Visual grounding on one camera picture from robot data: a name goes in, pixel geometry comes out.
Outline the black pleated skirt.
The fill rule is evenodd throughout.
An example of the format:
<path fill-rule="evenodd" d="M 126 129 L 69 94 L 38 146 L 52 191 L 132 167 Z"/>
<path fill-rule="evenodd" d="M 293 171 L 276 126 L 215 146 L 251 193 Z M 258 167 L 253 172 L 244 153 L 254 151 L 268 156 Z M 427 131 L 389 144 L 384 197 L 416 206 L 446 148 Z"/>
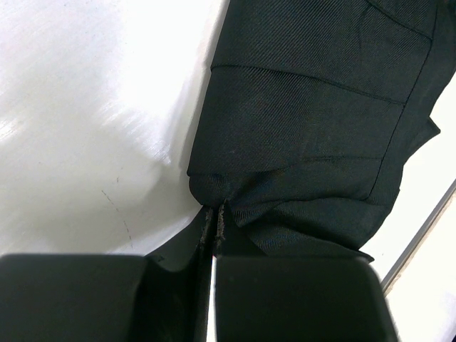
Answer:
<path fill-rule="evenodd" d="M 454 73 L 453 1 L 231 1 L 190 192 L 268 255 L 358 257 Z"/>

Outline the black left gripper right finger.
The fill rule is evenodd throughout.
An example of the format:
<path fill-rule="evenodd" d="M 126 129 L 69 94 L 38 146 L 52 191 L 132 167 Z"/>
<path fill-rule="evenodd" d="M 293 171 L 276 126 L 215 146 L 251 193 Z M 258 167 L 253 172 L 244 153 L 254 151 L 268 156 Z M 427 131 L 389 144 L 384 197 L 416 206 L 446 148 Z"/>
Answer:
<path fill-rule="evenodd" d="M 383 291 L 363 256 L 308 245 L 269 256 L 218 211 L 218 341 L 396 341 Z"/>

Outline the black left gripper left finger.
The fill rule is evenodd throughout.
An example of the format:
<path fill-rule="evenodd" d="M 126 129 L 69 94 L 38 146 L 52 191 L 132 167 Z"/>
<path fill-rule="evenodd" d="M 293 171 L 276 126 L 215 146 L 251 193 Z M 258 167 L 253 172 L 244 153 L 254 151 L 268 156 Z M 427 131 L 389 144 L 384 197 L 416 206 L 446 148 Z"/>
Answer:
<path fill-rule="evenodd" d="M 3 341 L 204 341 L 214 213 L 145 256 L 1 258 Z"/>

